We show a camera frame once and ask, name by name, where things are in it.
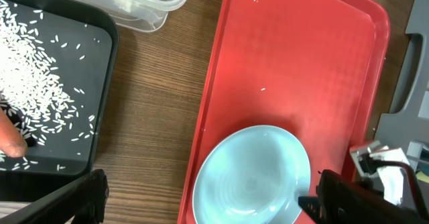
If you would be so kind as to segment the light blue plate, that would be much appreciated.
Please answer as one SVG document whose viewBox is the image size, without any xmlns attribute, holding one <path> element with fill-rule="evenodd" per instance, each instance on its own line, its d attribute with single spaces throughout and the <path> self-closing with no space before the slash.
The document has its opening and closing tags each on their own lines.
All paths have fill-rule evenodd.
<svg viewBox="0 0 429 224">
<path fill-rule="evenodd" d="M 221 141 L 194 183 L 196 223 L 294 223 L 310 188 L 308 154 L 290 132 L 272 125 L 241 129 Z"/>
</svg>

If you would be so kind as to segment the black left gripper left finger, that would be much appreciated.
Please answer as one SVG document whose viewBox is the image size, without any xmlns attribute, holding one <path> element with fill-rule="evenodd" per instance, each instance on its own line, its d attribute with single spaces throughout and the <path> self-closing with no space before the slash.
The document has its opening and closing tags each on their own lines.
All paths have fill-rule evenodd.
<svg viewBox="0 0 429 224">
<path fill-rule="evenodd" d="M 93 170 L 36 202 L 1 218 L 1 224 L 103 223 L 109 197 L 107 176 Z"/>
</svg>

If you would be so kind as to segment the orange carrot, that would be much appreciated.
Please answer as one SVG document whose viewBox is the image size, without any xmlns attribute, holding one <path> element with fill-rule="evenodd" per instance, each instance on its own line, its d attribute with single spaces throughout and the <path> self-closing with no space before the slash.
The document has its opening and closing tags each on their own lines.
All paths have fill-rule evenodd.
<svg viewBox="0 0 429 224">
<path fill-rule="evenodd" d="M 27 153 L 27 143 L 3 111 L 0 124 L 1 151 L 11 158 L 24 157 Z"/>
</svg>

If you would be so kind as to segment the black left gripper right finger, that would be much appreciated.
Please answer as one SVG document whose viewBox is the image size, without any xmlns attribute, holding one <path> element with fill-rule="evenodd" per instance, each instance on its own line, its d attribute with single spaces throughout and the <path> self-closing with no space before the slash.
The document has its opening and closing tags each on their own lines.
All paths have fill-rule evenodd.
<svg viewBox="0 0 429 224">
<path fill-rule="evenodd" d="M 316 194 L 320 203 L 317 223 L 419 224 L 416 212 L 393 205 L 332 170 L 321 172 Z"/>
</svg>

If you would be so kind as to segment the white rice pile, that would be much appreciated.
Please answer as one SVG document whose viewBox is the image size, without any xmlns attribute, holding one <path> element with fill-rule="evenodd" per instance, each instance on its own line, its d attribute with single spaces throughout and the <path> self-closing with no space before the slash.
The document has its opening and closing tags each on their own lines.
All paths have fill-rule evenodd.
<svg viewBox="0 0 429 224">
<path fill-rule="evenodd" d="M 1 0 L 1 110 L 27 143 L 1 169 L 75 174 L 90 159 L 111 39 L 100 28 Z"/>
</svg>

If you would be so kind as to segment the yellow plastic cup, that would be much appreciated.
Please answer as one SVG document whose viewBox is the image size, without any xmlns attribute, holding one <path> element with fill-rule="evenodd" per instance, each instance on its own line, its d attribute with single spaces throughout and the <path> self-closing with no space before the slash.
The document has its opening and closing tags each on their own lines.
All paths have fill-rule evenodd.
<svg viewBox="0 0 429 224">
<path fill-rule="evenodd" d="M 422 182 L 425 182 L 425 183 L 429 183 L 429 176 L 428 175 L 426 175 L 424 172 L 422 172 L 422 171 L 419 171 L 419 172 L 417 172 L 416 173 L 416 178 L 419 180 L 419 181 L 422 181 Z"/>
</svg>

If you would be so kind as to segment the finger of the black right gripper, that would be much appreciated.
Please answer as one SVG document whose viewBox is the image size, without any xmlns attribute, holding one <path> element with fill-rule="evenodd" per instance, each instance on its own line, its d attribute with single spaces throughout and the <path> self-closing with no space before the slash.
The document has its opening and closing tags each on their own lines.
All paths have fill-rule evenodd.
<svg viewBox="0 0 429 224">
<path fill-rule="evenodd" d="M 313 221 L 320 221 L 320 201 L 318 197 L 299 197 L 298 204 Z"/>
</svg>

